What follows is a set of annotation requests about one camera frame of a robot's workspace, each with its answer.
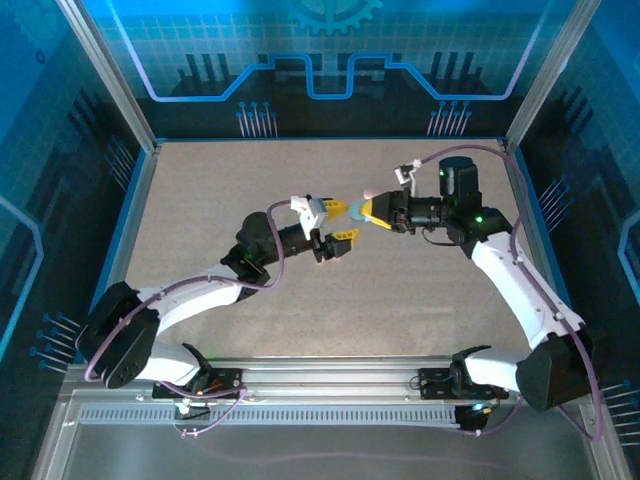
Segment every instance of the glass wall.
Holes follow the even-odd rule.
[[[633,389],[640,385],[639,27],[640,4],[603,1],[522,144],[573,306],[610,336],[606,384],[630,379]],[[621,433],[639,430],[638,417],[628,418]],[[640,450],[628,452],[640,465]]]
[[[55,2],[0,2],[0,45],[0,465],[28,478],[139,147]]]
[[[502,136],[573,0],[86,0],[166,138]]]

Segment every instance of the silver corner post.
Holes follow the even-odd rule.
[[[527,92],[506,135],[507,152],[513,153],[533,123],[542,104],[562,73],[591,22],[601,0],[578,0],[556,37],[540,71]]]
[[[153,154],[156,149],[156,137],[89,12],[81,1],[56,1],[136,140],[145,152]]]

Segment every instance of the beige tabletop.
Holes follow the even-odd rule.
[[[498,147],[493,140],[473,141]],[[197,274],[235,244],[246,215],[291,195],[348,203],[364,189],[397,189],[393,168],[455,145],[451,140],[169,143],[162,147],[127,275],[135,288]],[[502,161],[465,151],[478,165],[484,203],[514,221]],[[417,176],[438,195],[437,162]],[[279,228],[296,221],[278,212]],[[348,218],[332,222],[353,226]],[[279,288],[192,317],[162,334],[210,357],[451,354],[480,344],[527,351],[525,336],[485,275],[458,248],[370,224],[340,261],[310,253],[287,261]],[[431,234],[444,240],[443,234]],[[528,251],[524,233],[520,235]],[[277,267],[269,267],[275,277]]]

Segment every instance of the gear icon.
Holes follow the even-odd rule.
[[[347,33],[349,27],[360,28],[362,20],[371,20],[373,9],[381,8],[381,0],[289,0],[289,20],[300,28],[311,27],[318,35],[324,31]]]
[[[62,14],[55,0],[0,0],[29,42],[44,50],[55,40],[62,25]]]

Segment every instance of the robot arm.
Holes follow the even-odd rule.
[[[520,392],[537,410],[546,410],[590,392],[579,352],[568,325],[587,347],[592,363],[594,335],[582,318],[567,307],[527,258],[512,226],[496,209],[482,206],[477,168],[470,158],[440,161],[440,197],[415,197],[416,162],[396,169],[404,187],[386,192],[350,209],[397,233],[445,228],[496,286],[515,314],[532,352],[526,355],[475,347],[453,357],[453,389],[464,397],[473,386],[493,385]]]
[[[322,262],[351,250],[358,236],[357,229],[332,233],[324,239],[319,230],[346,212],[346,204],[310,196],[292,197],[291,208],[298,213],[299,223],[277,232],[285,258],[311,251],[316,261]],[[268,288],[265,285],[270,276],[266,267],[279,258],[267,214],[255,212],[245,218],[236,241],[219,264],[171,286],[134,290],[125,282],[112,285],[76,340],[78,351],[87,359],[93,359],[96,352],[107,345],[98,355],[92,373],[108,388],[119,388],[137,379],[166,381],[199,391],[208,376],[204,357],[190,345],[168,345],[156,338],[166,329],[205,310],[237,303],[258,289]],[[108,341],[123,318],[136,308],[140,311],[131,322]]]

